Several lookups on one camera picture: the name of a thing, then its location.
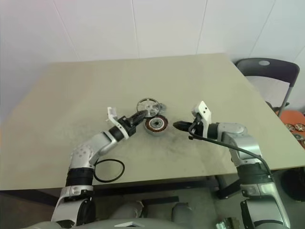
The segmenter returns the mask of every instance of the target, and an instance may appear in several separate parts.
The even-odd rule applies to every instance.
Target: wire
[[[272,177],[271,170],[270,170],[267,162],[263,158],[261,158],[260,156],[256,155],[255,153],[252,153],[252,152],[250,152],[248,150],[245,150],[245,149],[242,149],[242,148],[239,148],[239,147],[235,147],[235,146],[232,146],[232,145],[229,145],[229,144],[226,144],[226,143],[217,142],[215,140],[211,140],[209,138],[202,137],[200,135],[196,135],[196,134],[192,133],[192,130],[195,127],[195,125],[196,125],[196,120],[192,123],[192,125],[188,129],[188,132],[189,132],[189,134],[191,136],[193,136],[194,138],[199,139],[199,140],[203,140],[203,141],[206,141],[206,142],[211,142],[211,143],[214,143],[216,145],[227,147],[229,149],[234,149],[234,150],[237,150],[237,151],[241,151],[241,152],[243,152],[245,154],[248,154],[248,155],[250,155],[250,156],[260,160],[262,162],[262,164],[265,166],[265,168],[266,168],[268,174],[270,175],[270,177]]]
[[[97,177],[97,175],[96,175],[96,173],[95,173],[96,166],[97,166],[98,164],[102,163],[102,162],[105,162],[105,161],[115,161],[115,162],[118,162],[118,163],[120,163],[120,164],[122,165],[122,171],[121,171],[121,173],[120,173],[116,178],[111,179],[111,180],[102,180],[102,179],[99,179],[99,178]],[[105,159],[105,160],[102,160],[102,161],[97,161],[97,162],[94,164],[94,166],[95,166],[95,168],[94,168],[93,176],[94,176],[94,178],[95,178],[97,181],[100,181],[100,182],[102,182],[102,183],[110,183],[110,182],[116,181],[117,179],[119,179],[119,178],[123,175],[123,173],[124,173],[124,171],[125,171],[125,165],[124,165],[124,163],[123,163],[122,161],[120,161],[120,160],[117,160],[117,159]]]

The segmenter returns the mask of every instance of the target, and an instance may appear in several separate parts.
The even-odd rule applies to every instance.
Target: beige tabletop
[[[304,149],[224,54],[58,63],[1,127],[0,189],[64,186],[72,150],[112,126],[107,107],[130,116],[145,97],[167,106],[170,127],[154,137],[140,125],[103,157],[126,165],[115,183],[235,173],[228,149],[188,140],[172,126],[192,121],[191,109],[201,100],[213,122],[244,124],[271,169],[305,165]],[[104,179],[119,172],[111,163],[97,168]]]

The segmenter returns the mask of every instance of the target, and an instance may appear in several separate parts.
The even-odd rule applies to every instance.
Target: orange object
[[[305,125],[305,116],[299,111],[284,110],[282,112],[282,115],[280,118],[284,124],[291,124],[291,125],[303,124],[303,125]],[[300,131],[294,130],[291,133],[302,135],[305,138],[305,132],[300,132]]]

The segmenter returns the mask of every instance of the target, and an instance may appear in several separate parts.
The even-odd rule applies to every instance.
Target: chair backrest
[[[297,64],[269,58],[248,58],[236,62],[244,76],[264,76],[289,83],[293,87],[300,68]]]

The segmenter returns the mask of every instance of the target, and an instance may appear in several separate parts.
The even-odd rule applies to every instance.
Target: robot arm
[[[241,180],[242,195],[247,198],[241,202],[245,228],[290,228],[288,215],[270,169],[262,163],[259,145],[248,134],[247,128],[238,123],[212,123],[211,112],[203,101],[193,109],[192,114],[195,116],[193,123],[179,121],[174,123],[174,126],[179,130],[188,131],[192,135],[190,139],[233,146],[230,148],[230,154]],[[252,152],[252,155],[236,150],[237,147]]]
[[[52,221],[63,228],[70,228],[95,220],[95,205],[91,198],[95,163],[118,142],[132,136],[146,114],[147,111],[139,111],[130,118],[123,116],[117,119],[115,109],[108,107],[108,118],[114,127],[98,133],[73,150],[66,187],[61,190]]]

